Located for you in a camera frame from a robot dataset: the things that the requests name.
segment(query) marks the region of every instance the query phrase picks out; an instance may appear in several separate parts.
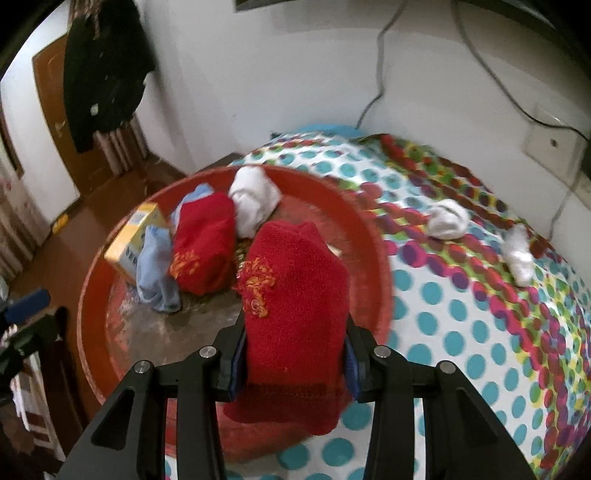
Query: metal screw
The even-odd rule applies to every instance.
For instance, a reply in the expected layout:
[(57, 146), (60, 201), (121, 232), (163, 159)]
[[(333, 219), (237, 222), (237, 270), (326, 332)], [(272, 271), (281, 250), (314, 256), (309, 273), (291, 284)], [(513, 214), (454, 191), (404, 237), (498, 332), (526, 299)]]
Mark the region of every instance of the metal screw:
[(150, 362), (147, 360), (140, 360), (134, 365), (134, 370), (137, 374), (144, 374), (150, 370)]
[(374, 348), (374, 355), (380, 358), (388, 358), (391, 353), (392, 350), (390, 350), (390, 348), (385, 345), (378, 345), (376, 348)]
[(204, 346), (203, 348), (201, 348), (201, 350), (199, 350), (199, 355), (201, 355), (203, 358), (211, 358), (215, 356), (216, 353), (216, 348), (211, 345)]
[(439, 369), (445, 374), (452, 374), (456, 371), (456, 366), (451, 362), (441, 362)]

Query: red sock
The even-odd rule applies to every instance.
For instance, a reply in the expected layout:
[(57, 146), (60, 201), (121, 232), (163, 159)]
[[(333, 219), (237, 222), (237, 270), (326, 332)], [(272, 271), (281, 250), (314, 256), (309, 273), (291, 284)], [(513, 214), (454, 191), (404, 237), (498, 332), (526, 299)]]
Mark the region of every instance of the red sock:
[(236, 245), (234, 202), (214, 193), (185, 203), (173, 239), (169, 272), (181, 290), (204, 295), (229, 287)]
[(224, 406), (228, 417), (299, 423), (315, 435), (336, 427), (349, 401), (342, 372), (348, 284), (313, 223), (261, 228), (238, 281), (248, 382)]

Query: orange embroidery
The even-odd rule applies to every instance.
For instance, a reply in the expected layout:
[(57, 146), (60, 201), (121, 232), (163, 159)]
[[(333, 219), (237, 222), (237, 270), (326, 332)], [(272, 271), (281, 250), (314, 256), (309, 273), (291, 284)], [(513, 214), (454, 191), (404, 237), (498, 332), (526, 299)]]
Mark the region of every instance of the orange embroidery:
[(275, 286), (271, 267), (266, 265), (260, 257), (247, 260), (242, 267), (241, 282), (246, 290), (243, 292), (244, 305), (259, 318), (269, 315), (263, 293)]
[(199, 256), (195, 252), (175, 253), (168, 269), (170, 275), (176, 279), (180, 274), (193, 275), (199, 268)]

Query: polka dot bedsheet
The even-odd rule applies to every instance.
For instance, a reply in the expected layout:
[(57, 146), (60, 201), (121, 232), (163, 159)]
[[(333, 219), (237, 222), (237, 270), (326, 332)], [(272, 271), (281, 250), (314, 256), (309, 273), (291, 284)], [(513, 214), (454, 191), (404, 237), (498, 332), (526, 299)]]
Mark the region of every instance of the polka dot bedsheet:
[[(591, 294), (541, 236), (531, 234), (535, 279), (515, 287), (501, 257), (516, 222), (471, 172), (426, 147), (376, 135), (346, 140), (287, 134), (235, 164), (275, 164), (325, 177), (355, 196), (382, 232), (394, 308), (388, 345), (408, 360), (451, 359), (492, 407), (535, 474), (556, 476), (591, 426)], [(452, 198), (467, 208), (467, 235), (425, 235), (427, 211)], [(423, 409), (414, 403), (415, 478), (425, 477)], [(351, 404), (337, 428), (276, 455), (226, 465), (230, 480), (361, 480), (373, 404)], [(176, 461), (166, 458), (167, 478)]]

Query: electrical cable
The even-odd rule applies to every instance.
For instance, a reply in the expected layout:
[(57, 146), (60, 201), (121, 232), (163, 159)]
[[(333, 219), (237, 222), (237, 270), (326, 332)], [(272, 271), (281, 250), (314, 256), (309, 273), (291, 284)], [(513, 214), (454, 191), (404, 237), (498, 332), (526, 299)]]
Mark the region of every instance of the electrical cable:
[[(551, 129), (554, 129), (554, 130), (569, 130), (571, 132), (576, 133), (578, 136), (582, 137), (587, 143), (589, 143), (589, 139), (580, 130), (576, 129), (575, 127), (571, 127), (570, 125), (548, 124), (546, 122), (543, 122), (542, 120), (538, 120), (536, 117), (534, 117), (530, 113), (526, 112), (525, 109), (511, 95), (510, 91), (503, 84), (503, 82), (500, 80), (500, 78), (488, 66), (488, 64), (486, 63), (486, 61), (482, 58), (482, 56), (480, 55), (480, 53), (477, 51), (476, 47), (472, 43), (472, 40), (470, 39), (470, 37), (468, 36), (468, 34), (466, 32), (466, 28), (464, 26), (464, 22), (462, 20), (462, 16), (460, 15), (459, 0), (451, 0), (451, 8), (452, 8), (453, 20), (454, 20), (454, 22), (456, 24), (456, 27), (458, 29), (458, 32), (460, 33), (460, 36), (462, 37), (462, 40), (466, 44), (466, 47), (468, 48), (468, 50), (470, 50), (470, 53), (475, 58), (475, 60), (480, 64), (480, 66), (488, 73), (488, 75), (490, 75), (490, 77), (492, 78), (492, 80), (496, 83), (497, 87), (499, 87), (500, 90), (501, 90), (501, 92), (503, 92), (505, 94), (505, 96), (507, 97), (507, 99), (511, 102), (511, 104), (513, 105), (513, 107), (516, 110), (518, 110), (528, 120), (530, 120), (530, 121), (532, 121), (532, 122), (534, 122), (534, 123), (536, 123), (538, 125), (541, 125), (542, 127), (551, 128)], [(558, 207), (558, 210), (556, 210), (556, 213), (552, 217), (552, 220), (550, 221), (550, 233), (548, 234), (548, 240), (549, 241), (552, 241), (552, 238), (554, 236), (554, 227), (556, 225), (556, 222), (558, 221), (558, 219), (562, 215), (562, 212), (564, 210), (564, 207), (566, 206), (566, 203), (569, 201), (569, 199), (575, 193), (577, 187), (579, 186), (579, 183), (580, 183), (582, 177), (583, 177), (583, 170), (579, 170), (577, 172), (577, 174), (576, 174), (576, 177), (574, 178), (573, 183), (569, 187), (569, 191), (564, 196), (564, 199), (560, 203), (560, 206)]]
[(454, 22), (456, 23), (456, 27), (460, 33), (460, 36), (462, 37), (462, 40), (466, 44), (466, 47), (468, 47), (468, 50), (470, 50), (470, 53), (472, 53), (472, 56), (476, 59), (476, 61), (480, 64), (480, 66), (486, 70), (488, 75), (490, 75), (490, 77), (496, 83), (497, 87), (500, 88), (501, 92), (503, 92), (505, 94), (507, 99), (512, 103), (512, 105), (517, 110), (519, 110), (530, 121), (532, 121), (538, 125), (541, 125), (542, 127), (552, 128), (555, 130), (570, 130), (571, 132), (575, 132), (577, 135), (584, 138), (587, 142), (589, 141), (589, 139), (580, 130), (576, 129), (575, 127), (571, 127), (570, 125), (548, 124), (546, 122), (543, 122), (542, 120), (538, 120), (536, 117), (534, 117), (530, 113), (526, 112), (524, 110), (524, 108), (517, 102), (517, 100), (515, 100), (515, 98), (511, 95), (510, 91), (503, 84), (503, 82), (500, 80), (500, 78), (488, 66), (488, 64), (482, 58), (480, 53), (478, 53), (476, 47), (474, 46), (474, 44), (470, 40), (470, 37), (468, 37), (468, 34), (467, 34), (466, 29), (464, 27), (464, 22), (462, 21), (462, 17), (460, 15), (459, 0), (452, 0), (452, 15), (453, 15)]
[(359, 129), (361, 127), (361, 124), (363, 123), (363, 119), (365, 118), (365, 115), (367, 115), (367, 113), (369, 112), (371, 107), (373, 107), (374, 104), (378, 100), (380, 100), (380, 98), (382, 98), (384, 96), (384, 93), (386, 92), (386, 86), (384, 85), (384, 50), (385, 50), (384, 37), (385, 37), (386, 33), (388, 32), (388, 30), (390, 30), (390, 28), (392, 28), (394, 26), (394, 24), (398, 21), (398, 19), (400, 18), (400, 16), (404, 12), (404, 9), (406, 9), (409, 1), (410, 0), (402, 0), (400, 5), (396, 9), (394, 16), (390, 19), (390, 21), (386, 24), (386, 26), (378, 34), (378, 39), (377, 39), (378, 62), (376, 64), (376, 69), (375, 69), (376, 83), (378, 85), (378, 94), (367, 104), (367, 106), (363, 109), (363, 112), (361, 112), (361, 115), (359, 116), (359, 120), (357, 120), (357, 126), (356, 126), (357, 129)]
[(554, 227), (556, 225), (556, 222), (560, 218), (560, 215), (562, 215), (562, 211), (564, 210), (564, 207), (566, 207), (566, 203), (570, 200), (570, 198), (573, 196), (573, 194), (577, 190), (582, 178), (583, 178), (583, 170), (579, 170), (577, 172), (576, 177), (574, 178), (573, 184), (569, 188), (569, 191), (564, 196), (562, 203), (560, 204), (560, 206), (558, 207), (558, 210), (556, 210), (556, 213), (552, 217), (552, 220), (550, 221), (550, 233), (548, 234), (548, 241), (549, 242), (551, 242), (552, 238), (554, 237)]

